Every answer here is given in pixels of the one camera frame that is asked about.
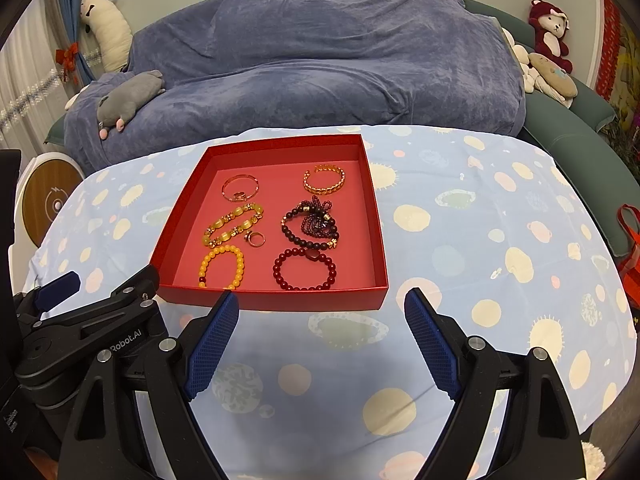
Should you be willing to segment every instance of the ring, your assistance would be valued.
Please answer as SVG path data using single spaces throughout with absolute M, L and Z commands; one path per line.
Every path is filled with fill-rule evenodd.
M 247 195 L 244 191 L 238 191 L 237 193 L 234 193 L 233 196 L 227 196 L 225 194 L 225 187 L 231 184 L 233 181 L 239 180 L 241 178 L 249 178 L 255 182 L 254 192 L 252 192 L 250 195 Z M 235 175 L 235 176 L 232 176 L 231 178 L 228 178 L 225 181 L 225 183 L 222 185 L 222 196 L 225 197 L 227 200 L 229 200 L 229 202 L 246 202 L 247 200 L 254 197 L 256 193 L 258 193 L 259 187 L 260 186 L 258 184 L 258 179 L 255 178 L 253 175 L 245 175 L 245 174 Z
M 254 236 L 261 238 L 260 243 L 254 242 Z M 258 231 L 247 231 L 244 234 L 244 239 L 249 245 L 251 245 L 251 247 L 262 247 L 264 245 L 264 235 L 262 233 L 259 233 Z
M 333 164 L 319 164 L 314 168 L 315 173 L 317 173 L 318 171 L 333 171 L 334 173 L 337 173 L 340 175 L 340 182 L 338 182 L 337 184 L 333 184 L 332 186 L 329 186 L 329 187 L 313 187 L 308 183 L 308 179 L 309 179 L 309 176 L 311 176 L 311 172 L 305 171 L 305 176 L 302 182 L 303 182 L 303 185 L 305 186 L 305 189 L 309 193 L 312 193 L 314 195 L 328 195 L 331 193 L 335 193 L 342 186 L 344 186 L 344 170 L 342 168 L 339 168 L 338 166 L 334 166 Z

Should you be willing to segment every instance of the jewelry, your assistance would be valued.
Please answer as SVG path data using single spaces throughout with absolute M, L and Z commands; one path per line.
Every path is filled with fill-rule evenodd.
M 261 238 L 261 240 L 259 242 L 254 242 L 255 236 Z M 262 247 L 264 245 L 264 235 L 262 233 L 259 233 L 258 231 L 247 231 L 244 234 L 244 239 L 249 245 L 251 245 L 251 247 Z
M 297 209 L 300 211 L 304 206 L 309 207 L 309 214 L 305 216 L 300 226 L 302 232 L 315 238 L 332 238 L 338 228 L 335 227 L 335 220 L 329 215 L 331 202 L 327 200 L 321 204 L 318 197 L 314 195 L 313 200 L 300 202 Z
M 340 234 L 338 233 L 338 228 L 335 225 L 335 220 L 331 218 L 331 215 L 329 215 L 329 213 L 325 213 L 322 216 L 322 220 L 325 221 L 327 225 L 327 234 L 329 235 L 327 236 L 327 238 L 330 237 L 331 239 L 328 242 L 322 243 L 312 242 L 311 240 L 303 240 L 302 238 L 299 238 L 295 234 L 293 234 L 291 232 L 291 229 L 286 226 L 287 220 L 293 218 L 299 213 L 318 214 L 318 208 L 315 205 L 304 205 L 304 203 L 301 202 L 297 207 L 293 208 L 290 212 L 282 217 L 282 220 L 280 221 L 282 232 L 290 242 L 293 242 L 300 247 L 315 249 L 316 251 L 325 251 L 327 249 L 333 249 L 336 247 L 336 245 L 338 244 L 338 238 L 340 238 Z
M 231 222 L 237 216 L 240 216 L 245 211 L 253 210 L 255 211 L 254 215 L 251 218 L 245 220 L 241 224 L 238 224 L 236 227 L 231 229 L 231 231 L 223 232 L 219 237 L 212 239 L 211 235 L 213 231 L 216 229 L 220 229 L 224 224 Z M 240 234 L 242 231 L 246 231 L 250 229 L 252 225 L 258 222 L 260 218 L 262 218 L 262 206 L 257 203 L 245 204 L 243 206 L 236 207 L 231 213 L 224 215 L 221 218 L 218 218 L 213 224 L 207 227 L 204 231 L 204 236 L 202 237 L 202 243 L 205 247 L 213 248 L 215 246 L 220 246 L 224 242 L 231 240 L 232 237 Z
M 313 262 L 322 262 L 329 269 L 329 276 L 326 281 L 322 285 L 310 286 L 309 288 L 297 288 L 296 286 L 291 286 L 287 283 L 280 273 L 280 268 L 284 263 L 284 260 L 289 258 L 290 256 L 306 256 L 308 260 Z M 337 273 L 335 272 L 335 264 L 334 261 L 322 254 L 320 251 L 315 249 L 299 249 L 294 247 L 293 249 L 287 249 L 283 253 L 276 258 L 276 261 L 273 263 L 273 277 L 276 279 L 276 283 L 280 285 L 282 290 L 328 290 L 335 283 L 335 277 Z
M 244 254 L 242 251 L 237 248 L 235 245 L 225 245 L 222 247 L 214 248 L 207 256 L 204 257 L 204 260 L 200 264 L 200 272 L 198 273 L 198 286 L 206 287 L 207 286 L 207 267 L 211 261 L 218 256 L 219 254 L 224 253 L 233 253 L 236 256 L 236 262 L 238 266 L 236 267 L 236 276 L 233 278 L 233 281 L 228 288 L 229 290 L 234 290 L 238 286 L 240 286 L 240 282 L 242 281 L 242 275 L 244 274 Z
M 307 182 L 309 176 L 311 175 L 311 172 L 305 171 L 305 176 L 302 179 L 302 183 L 305 186 L 305 189 L 309 193 L 312 193 L 315 195 L 328 195 L 331 193 L 335 193 L 342 186 L 344 186 L 344 170 L 342 170 L 338 166 L 334 166 L 333 164 L 319 164 L 314 168 L 315 173 L 317 173 L 318 171 L 333 171 L 334 173 L 337 173 L 340 175 L 340 182 L 338 182 L 337 184 L 333 184 L 332 186 L 329 186 L 329 187 L 313 187 Z
M 239 180 L 241 178 L 248 178 L 255 182 L 254 192 L 252 192 L 250 195 L 247 195 L 244 191 L 238 191 L 237 193 L 234 193 L 233 196 L 225 195 L 225 187 L 231 184 L 233 181 Z M 235 175 L 235 176 L 232 176 L 231 178 L 228 178 L 225 181 L 225 183 L 222 185 L 222 196 L 225 197 L 227 200 L 229 200 L 229 202 L 246 202 L 250 198 L 254 197 L 256 193 L 258 193 L 259 188 L 260 188 L 260 185 L 258 184 L 258 179 L 255 178 L 253 175 L 245 175 L 245 174 Z

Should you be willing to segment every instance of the red ribbon bow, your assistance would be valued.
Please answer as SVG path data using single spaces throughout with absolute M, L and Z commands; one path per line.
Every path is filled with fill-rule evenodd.
M 56 63 L 62 65 L 62 81 L 66 82 L 69 74 L 76 71 L 76 54 L 78 42 L 72 43 L 66 50 L 56 50 Z M 78 84 L 78 76 L 74 75 L 74 83 Z

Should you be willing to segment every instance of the gray stuffed animal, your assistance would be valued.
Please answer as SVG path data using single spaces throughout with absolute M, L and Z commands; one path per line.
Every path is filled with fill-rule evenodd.
M 117 86 L 98 101 L 100 138 L 107 138 L 114 126 L 121 132 L 136 112 L 151 99 L 164 92 L 164 81 L 159 70 L 142 72 Z

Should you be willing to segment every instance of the sofa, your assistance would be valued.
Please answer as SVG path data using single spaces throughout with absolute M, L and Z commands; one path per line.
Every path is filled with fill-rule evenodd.
M 535 34 L 529 23 L 481 2 L 464 1 L 469 12 L 497 18 L 516 43 L 533 51 Z M 598 134 L 614 119 L 613 108 L 588 86 L 575 78 L 574 81 L 578 96 L 569 109 L 541 92 L 527 94 L 527 115 L 518 138 L 545 150 L 556 160 L 617 262 L 631 248 L 618 223 L 618 208 L 623 203 L 640 207 L 640 186 Z

